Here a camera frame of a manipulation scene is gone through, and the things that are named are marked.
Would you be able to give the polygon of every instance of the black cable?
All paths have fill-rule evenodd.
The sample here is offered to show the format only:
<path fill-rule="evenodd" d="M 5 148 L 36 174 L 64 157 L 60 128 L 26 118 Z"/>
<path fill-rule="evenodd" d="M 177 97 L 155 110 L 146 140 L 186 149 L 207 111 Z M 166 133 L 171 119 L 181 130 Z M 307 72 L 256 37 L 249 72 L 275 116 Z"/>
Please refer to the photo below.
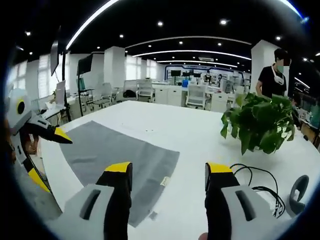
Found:
<path fill-rule="evenodd" d="M 266 172 L 266 173 L 270 174 L 270 176 L 273 178 L 273 180 L 274 180 L 274 182 L 275 182 L 276 192 L 274 192 L 273 190 L 271 190 L 270 188 L 265 187 L 265 186 L 253 187 L 252 189 L 269 192 L 269 193 L 275 198 L 275 211 L 274 211 L 274 214 L 273 214 L 273 215 L 274 215 L 275 217 L 277 216 L 278 208 L 279 208 L 279 206 L 280 206 L 280 207 L 281 207 L 281 212 L 279 212 L 279 215 L 278 215 L 278 217 L 277 217 L 277 218 L 279 218 L 279 217 L 284 213 L 284 211 L 285 211 L 285 209 L 286 209 L 286 206 L 285 206 L 284 201 L 283 201 L 283 200 L 281 199 L 281 197 L 278 195 L 278 183 L 277 183 L 276 178 L 272 175 L 272 173 L 269 172 L 269 171 L 267 171 L 267 170 L 258 168 L 258 167 L 247 166 L 247 165 L 242 164 L 242 163 L 233 164 L 230 168 L 232 169 L 234 166 L 243 166 L 243 167 L 239 168 L 237 171 L 235 171 L 234 175 L 236 175 L 236 173 L 239 172 L 239 171 L 242 170 L 242 169 L 249 169 L 249 170 L 250 170 L 251 177 L 250 177 L 249 185 L 251 184 L 251 181 L 252 181 L 252 178 L 253 178 L 253 173 L 252 173 L 251 169 L 260 170 L 260 171 L 262 171 L 262 172 Z"/>

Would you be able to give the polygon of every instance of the window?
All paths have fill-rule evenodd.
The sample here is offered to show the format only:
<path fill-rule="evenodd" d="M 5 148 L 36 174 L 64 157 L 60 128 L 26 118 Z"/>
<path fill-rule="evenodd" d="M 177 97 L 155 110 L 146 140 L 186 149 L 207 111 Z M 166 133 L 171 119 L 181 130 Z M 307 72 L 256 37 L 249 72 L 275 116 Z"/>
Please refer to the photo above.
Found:
<path fill-rule="evenodd" d="M 69 54 L 65 55 L 65 90 L 69 90 Z M 39 58 L 38 68 L 38 94 L 39 99 L 52 95 L 56 90 L 57 83 L 62 81 L 62 60 L 63 56 L 59 55 L 59 65 L 55 73 L 51 76 L 50 55 L 43 55 Z"/>
<path fill-rule="evenodd" d="M 141 79 L 141 63 L 140 57 L 126 56 L 125 61 L 125 79 L 136 80 Z"/>
<path fill-rule="evenodd" d="M 151 79 L 157 78 L 157 62 L 147 59 L 146 61 L 146 77 Z"/>
<path fill-rule="evenodd" d="M 27 61 L 13 66 L 8 77 L 8 84 L 13 84 L 13 88 L 26 89 Z"/>

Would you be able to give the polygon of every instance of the green leaves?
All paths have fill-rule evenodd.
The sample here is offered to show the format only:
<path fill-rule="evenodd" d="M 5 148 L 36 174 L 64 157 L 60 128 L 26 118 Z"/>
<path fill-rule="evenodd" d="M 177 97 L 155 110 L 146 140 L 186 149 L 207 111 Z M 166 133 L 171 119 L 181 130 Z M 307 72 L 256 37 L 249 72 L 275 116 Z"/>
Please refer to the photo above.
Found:
<path fill-rule="evenodd" d="M 223 114 L 220 134 L 226 138 L 231 123 L 231 136 L 239 136 L 242 155 L 248 149 L 254 151 L 256 147 L 266 154 L 275 152 L 285 141 L 283 133 L 291 132 L 287 140 L 294 139 L 292 107 L 287 97 L 273 95 L 271 99 L 248 93 L 237 97 L 236 103 L 240 107 L 231 108 Z"/>
<path fill-rule="evenodd" d="M 247 149 L 249 148 L 251 132 L 248 129 L 240 128 L 239 130 L 239 138 L 241 140 L 241 153 L 245 154 Z"/>

